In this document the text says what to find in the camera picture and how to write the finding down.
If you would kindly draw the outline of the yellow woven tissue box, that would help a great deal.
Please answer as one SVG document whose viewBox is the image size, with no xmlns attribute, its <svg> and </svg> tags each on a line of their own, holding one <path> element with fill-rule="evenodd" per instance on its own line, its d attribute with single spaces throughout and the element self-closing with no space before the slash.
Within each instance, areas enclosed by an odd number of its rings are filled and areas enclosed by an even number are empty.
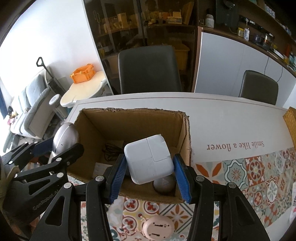
<svg viewBox="0 0 296 241">
<path fill-rule="evenodd" d="M 290 106 L 286 113 L 283 115 L 283 119 L 290 132 L 293 145 L 294 147 L 296 147 L 296 109 Z"/>
</svg>

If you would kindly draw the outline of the patterned table runner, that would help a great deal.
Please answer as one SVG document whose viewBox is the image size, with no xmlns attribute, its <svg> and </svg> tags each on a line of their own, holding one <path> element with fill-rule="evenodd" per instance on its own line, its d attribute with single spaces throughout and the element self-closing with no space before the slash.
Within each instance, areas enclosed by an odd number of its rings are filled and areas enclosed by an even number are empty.
<svg viewBox="0 0 296 241">
<path fill-rule="evenodd" d="M 105 206 L 118 197 L 126 165 L 125 156 L 121 156 L 106 174 L 87 184 L 74 186 L 76 199 L 86 202 L 89 240 L 112 240 Z M 264 225 L 235 183 L 212 183 L 185 165 L 179 154 L 173 157 L 173 165 L 182 198 L 195 206 L 188 240 L 211 239 L 216 201 L 220 214 L 219 240 L 269 240 Z"/>
</svg>

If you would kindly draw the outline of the dark chair behind box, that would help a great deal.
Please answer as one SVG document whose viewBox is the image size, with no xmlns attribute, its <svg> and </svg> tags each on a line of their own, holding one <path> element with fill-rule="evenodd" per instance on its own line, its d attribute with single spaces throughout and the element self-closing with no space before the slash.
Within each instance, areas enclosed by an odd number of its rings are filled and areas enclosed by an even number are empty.
<svg viewBox="0 0 296 241">
<path fill-rule="evenodd" d="M 170 45 L 131 48 L 118 54 L 122 94 L 181 92 L 175 52 Z"/>
</svg>

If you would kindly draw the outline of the black upright vacuum cleaner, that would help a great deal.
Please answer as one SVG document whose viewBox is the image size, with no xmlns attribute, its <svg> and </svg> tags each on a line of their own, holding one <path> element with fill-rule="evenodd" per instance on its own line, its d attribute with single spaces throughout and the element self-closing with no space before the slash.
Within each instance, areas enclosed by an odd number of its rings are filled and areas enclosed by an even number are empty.
<svg viewBox="0 0 296 241">
<path fill-rule="evenodd" d="M 65 94 L 65 89 L 62 87 L 62 85 L 59 83 L 56 77 L 50 72 L 49 68 L 44 64 L 43 58 L 39 57 L 37 59 L 36 65 L 38 67 L 43 67 L 45 70 L 45 82 L 48 85 L 48 87 L 55 93 L 60 94 L 60 96 L 63 96 Z"/>
</svg>

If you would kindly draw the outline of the black power adapter with cable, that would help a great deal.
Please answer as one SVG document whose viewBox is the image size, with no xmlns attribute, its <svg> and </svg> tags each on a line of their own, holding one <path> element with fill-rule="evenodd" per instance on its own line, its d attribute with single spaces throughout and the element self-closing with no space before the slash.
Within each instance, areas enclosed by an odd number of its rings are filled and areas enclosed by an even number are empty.
<svg viewBox="0 0 296 241">
<path fill-rule="evenodd" d="M 107 162 L 116 161 L 120 154 L 123 154 L 123 148 L 120 148 L 112 143 L 106 143 L 103 148 L 103 157 Z"/>
</svg>

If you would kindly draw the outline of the orange plastic crate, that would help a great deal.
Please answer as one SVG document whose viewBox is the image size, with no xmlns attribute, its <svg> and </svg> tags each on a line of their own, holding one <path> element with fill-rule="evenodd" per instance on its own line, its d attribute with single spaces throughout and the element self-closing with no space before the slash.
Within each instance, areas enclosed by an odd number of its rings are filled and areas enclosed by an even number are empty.
<svg viewBox="0 0 296 241">
<path fill-rule="evenodd" d="M 77 68 L 71 75 L 70 78 L 73 83 L 82 83 L 89 81 L 95 75 L 94 66 L 92 64 L 87 64 L 80 68 Z"/>
</svg>

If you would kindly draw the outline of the grey sofa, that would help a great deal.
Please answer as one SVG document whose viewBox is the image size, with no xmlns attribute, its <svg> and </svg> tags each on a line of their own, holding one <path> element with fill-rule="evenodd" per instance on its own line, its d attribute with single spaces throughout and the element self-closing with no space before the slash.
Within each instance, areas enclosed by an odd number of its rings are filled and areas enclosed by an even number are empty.
<svg viewBox="0 0 296 241">
<path fill-rule="evenodd" d="M 11 103 L 12 113 L 3 120 L 4 140 L 1 151 L 10 148 L 13 138 L 22 136 L 41 140 L 53 116 L 53 108 L 49 105 L 54 92 L 46 82 L 47 74 L 39 73 Z"/>
</svg>

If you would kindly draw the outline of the pink round cartoon device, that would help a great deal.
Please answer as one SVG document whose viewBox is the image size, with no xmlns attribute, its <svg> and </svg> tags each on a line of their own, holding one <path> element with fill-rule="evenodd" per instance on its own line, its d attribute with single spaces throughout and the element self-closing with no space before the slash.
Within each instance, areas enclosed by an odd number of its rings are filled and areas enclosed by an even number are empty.
<svg viewBox="0 0 296 241">
<path fill-rule="evenodd" d="M 173 221 L 166 216 L 155 215 L 150 218 L 142 216 L 141 221 L 141 233 L 149 240 L 165 240 L 170 238 L 175 231 Z"/>
</svg>

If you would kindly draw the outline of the cream flower-shaped side table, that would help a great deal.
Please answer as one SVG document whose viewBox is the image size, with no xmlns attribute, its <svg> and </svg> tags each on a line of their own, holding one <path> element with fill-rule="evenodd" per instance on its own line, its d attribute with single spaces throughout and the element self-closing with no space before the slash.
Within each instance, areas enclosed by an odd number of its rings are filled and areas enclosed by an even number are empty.
<svg viewBox="0 0 296 241">
<path fill-rule="evenodd" d="M 106 76 L 103 71 L 99 71 L 88 81 L 72 84 L 62 96 L 60 105 L 72 108 L 78 100 L 100 97 L 106 85 Z"/>
</svg>

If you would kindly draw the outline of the dark chair at right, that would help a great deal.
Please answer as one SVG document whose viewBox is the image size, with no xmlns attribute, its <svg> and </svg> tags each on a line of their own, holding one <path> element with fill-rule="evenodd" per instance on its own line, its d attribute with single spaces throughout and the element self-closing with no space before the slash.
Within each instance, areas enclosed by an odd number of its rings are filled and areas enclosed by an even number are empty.
<svg viewBox="0 0 296 241">
<path fill-rule="evenodd" d="M 278 83 L 257 71 L 246 70 L 243 75 L 239 97 L 276 105 Z"/>
</svg>

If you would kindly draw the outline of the white square power adapter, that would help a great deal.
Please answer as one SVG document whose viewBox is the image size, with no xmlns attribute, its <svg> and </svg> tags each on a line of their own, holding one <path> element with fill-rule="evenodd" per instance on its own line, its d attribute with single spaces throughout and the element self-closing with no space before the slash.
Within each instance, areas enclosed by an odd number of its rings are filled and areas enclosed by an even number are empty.
<svg viewBox="0 0 296 241">
<path fill-rule="evenodd" d="M 131 179 L 137 185 L 166 177 L 174 171 L 170 151 L 160 134 L 127 144 L 124 154 Z"/>
</svg>

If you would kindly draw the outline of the grey triangular logo case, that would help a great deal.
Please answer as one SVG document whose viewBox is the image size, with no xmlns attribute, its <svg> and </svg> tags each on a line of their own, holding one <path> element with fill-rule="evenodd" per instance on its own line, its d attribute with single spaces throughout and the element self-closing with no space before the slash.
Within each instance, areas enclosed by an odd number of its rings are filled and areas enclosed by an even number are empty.
<svg viewBox="0 0 296 241">
<path fill-rule="evenodd" d="M 176 178 L 173 174 L 153 181 L 154 190 L 161 195 L 173 195 L 176 189 Z"/>
</svg>

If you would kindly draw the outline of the dark glass display cabinet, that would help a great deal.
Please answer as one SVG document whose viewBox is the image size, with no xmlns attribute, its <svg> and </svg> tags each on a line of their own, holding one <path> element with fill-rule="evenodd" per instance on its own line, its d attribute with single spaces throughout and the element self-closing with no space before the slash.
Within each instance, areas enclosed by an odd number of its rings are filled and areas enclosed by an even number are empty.
<svg viewBox="0 0 296 241">
<path fill-rule="evenodd" d="M 193 87 L 198 1 L 84 1 L 86 16 L 112 94 L 120 94 L 121 51 L 171 45 L 182 90 Z"/>
</svg>

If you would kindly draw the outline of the white charger box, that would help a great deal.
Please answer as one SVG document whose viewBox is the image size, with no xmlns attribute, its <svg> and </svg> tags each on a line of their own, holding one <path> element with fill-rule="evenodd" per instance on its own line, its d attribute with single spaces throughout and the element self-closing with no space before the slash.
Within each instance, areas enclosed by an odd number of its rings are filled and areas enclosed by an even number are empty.
<svg viewBox="0 0 296 241">
<path fill-rule="evenodd" d="M 92 177 L 95 178 L 97 176 L 106 176 L 105 172 L 109 167 L 112 167 L 112 165 L 96 162 Z"/>
</svg>

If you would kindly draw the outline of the white sideboard cabinet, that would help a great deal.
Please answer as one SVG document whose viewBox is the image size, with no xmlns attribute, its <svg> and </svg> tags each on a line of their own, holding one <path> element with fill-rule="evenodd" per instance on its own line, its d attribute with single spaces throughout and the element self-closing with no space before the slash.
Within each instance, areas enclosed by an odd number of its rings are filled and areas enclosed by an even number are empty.
<svg viewBox="0 0 296 241">
<path fill-rule="evenodd" d="M 238 97 L 246 70 L 278 83 L 276 106 L 295 107 L 295 73 L 276 56 L 238 36 L 198 28 L 193 92 Z"/>
</svg>

